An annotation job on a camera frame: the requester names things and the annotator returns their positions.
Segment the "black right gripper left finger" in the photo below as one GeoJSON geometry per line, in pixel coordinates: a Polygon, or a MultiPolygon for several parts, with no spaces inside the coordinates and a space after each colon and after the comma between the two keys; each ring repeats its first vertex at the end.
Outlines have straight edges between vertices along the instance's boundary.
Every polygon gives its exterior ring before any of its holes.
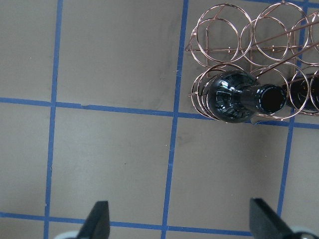
{"type": "Polygon", "coordinates": [[[110,217],[108,201],[98,201],[80,229],[78,239],[108,239],[110,217]]]}

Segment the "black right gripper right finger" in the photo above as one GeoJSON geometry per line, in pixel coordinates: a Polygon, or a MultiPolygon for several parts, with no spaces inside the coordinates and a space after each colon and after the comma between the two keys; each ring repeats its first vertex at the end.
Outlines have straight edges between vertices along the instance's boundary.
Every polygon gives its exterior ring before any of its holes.
{"type": "Polygon", "coordinates": [[[255,239],[294,239],[294,232],[261,198],[251,198],[249,229],[255,239]]]}

